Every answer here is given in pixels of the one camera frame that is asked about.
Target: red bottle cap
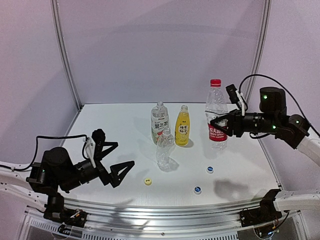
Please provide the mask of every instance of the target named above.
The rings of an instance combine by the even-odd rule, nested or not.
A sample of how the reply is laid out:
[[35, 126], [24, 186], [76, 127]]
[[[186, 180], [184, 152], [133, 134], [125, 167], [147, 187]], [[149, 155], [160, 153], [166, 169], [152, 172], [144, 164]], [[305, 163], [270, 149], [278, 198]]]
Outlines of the red bottle cap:
[[221, 79], [211, 79], [210, 86], [216, 88], [221, 87]]

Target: bottle with red cap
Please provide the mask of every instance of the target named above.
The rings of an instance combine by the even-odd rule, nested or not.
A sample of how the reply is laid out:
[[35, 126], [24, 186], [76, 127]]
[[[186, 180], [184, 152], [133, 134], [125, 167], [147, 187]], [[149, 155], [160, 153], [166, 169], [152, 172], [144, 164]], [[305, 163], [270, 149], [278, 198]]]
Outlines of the bottle with red cap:
[[[212, 79], [210, 81], [210, 91], [206, 99], [205, 109], [206, 120], [209, 128], [209, 139], [211, 140], [211, 147], [216, 150], [223, 150], [227, 147], [227, 135], [221, 130], [216, 129], [210, 125], [210, 121], [228, 113], [228, 107], [225, 102], [223, 92], [221, 91], [221, 80]], [[218, 123], [219, 126], [224, 127], [227, 125], [226, 120]]]

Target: bottle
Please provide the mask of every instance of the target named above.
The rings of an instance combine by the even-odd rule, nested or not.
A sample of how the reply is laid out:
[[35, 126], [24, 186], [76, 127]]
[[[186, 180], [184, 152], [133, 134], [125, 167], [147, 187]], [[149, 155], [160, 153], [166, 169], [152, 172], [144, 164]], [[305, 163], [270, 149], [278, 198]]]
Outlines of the bottle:
[[178, 146], [185, 146], [189, 141], [190, 132], [190, 118], [188, 107], [186, 105], [181, 106], [178, 118], [175, 124], [174, 138], [175, 144]]
[[151, 136], [154, 144], [157, 144], [160, 135], [169, 127], [168, 109], [162, 101], [159, 101], [151, 110]]
[[[205, 109], [206, 111], [214, 112], [205, 113], [209, 127], [209, 139], [212, 141], [211, 147], [216, 150], [223, 150], [227, 147], [227, 134], [210, 125], [211, 120], [228, 113], [228, 107], [225, 102], [224, 95], [221, 91], [220, 79], [212, 79], [210, 81], [210, 91], [206, 99]], [[227, 125], [227, 121], [222, 120], [218, 122], [218, 125], [221, 127], [225, 127]]]
[[160, 135], [156, 145], [156, 161], [161, 170], [165, 171], [169, 168], [170, 149], [175, 144], [174, 136], [172, 136], [170, 128], [165, 128]]

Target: water bottle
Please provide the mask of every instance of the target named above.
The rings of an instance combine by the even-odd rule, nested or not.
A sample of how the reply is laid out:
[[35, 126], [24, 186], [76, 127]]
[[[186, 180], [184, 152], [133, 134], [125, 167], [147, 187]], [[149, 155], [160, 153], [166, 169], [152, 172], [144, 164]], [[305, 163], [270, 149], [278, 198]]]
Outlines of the water bottle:
[[156, 161], [161, 170], [169, 168], [170, 149], [175, 144], [175, 138], [172, 136], [170, 128], [165, 128], [160, 135], [156, 145]]
[[[228, 136], [221, 130], [210, 125], [211, 120], [228, 113], [228, 107], [221, 91], [220, 79], [212, 79], [210, 81], [210, 91], [206, 99], [205, 109], [206, 111], [213, 112], [205, 113], [209, 127], [209, 139], [211, 140], [211, 147], [215, 150], [223, 150], [227, 147]], [[225, 127], [227, 125], [227, 120], [221, 120], [217, 124], [221, 127]]]
[[168, 109], [162, 101], [159, 101], [151, 110], [151, 136], [154, 144], [157, 144], [160, 135], [169, 127]]

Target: vertical metal post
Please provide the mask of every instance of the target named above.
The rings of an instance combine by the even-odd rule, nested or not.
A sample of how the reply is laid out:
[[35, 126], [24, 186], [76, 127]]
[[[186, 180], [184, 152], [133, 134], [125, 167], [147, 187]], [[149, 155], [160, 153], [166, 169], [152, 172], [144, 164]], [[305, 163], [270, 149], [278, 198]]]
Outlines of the vertical metal post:
[[68, 81], [71, 94], [74, 100], [74, 103], [78, 109], [78, 111], [82, 108], [82, 103], [79, 98], [79, 94], [75, 85], [74, 78], [72, 76], [72, 72], [70, 69], [69, 59], [66, 51], [66, 46], [64, 42], [62, 27], [61, 27], [61, 21], [59, 16], [59, 4], [57, 0], [51, 0], [51, 8], [52, 8], [52, 16], [53, 16], [53, 23], [55, 28], [55, 34], [58, 42], [58, 47], [61, 55], [61, 60], [63, 64], [63, 69], [65, 72], [66, 79]]
[[[264, 45], [265, 45], [266, 36], [267, 36], [270, 10], [271, 10], [271, 0], [264, 0], [263, 13], [262, 13], [262, 19], [261, 19], [261, 25], [260, 25], [260, 34], [259, 34], [259, 39], [256, 46], [255, 56], [254, 56], [250, 74], [256, 74], [258, 73], [258, 70], [259, 70], [262, 53], [264, 50]], [[248, 103], [249, 103], [252, 91], [254, 89], [255, 81], [256, 81], [256, 77], [252, 77], [251, 79], [248, 79], [246, 90], [243, 92], [245, 100]]]

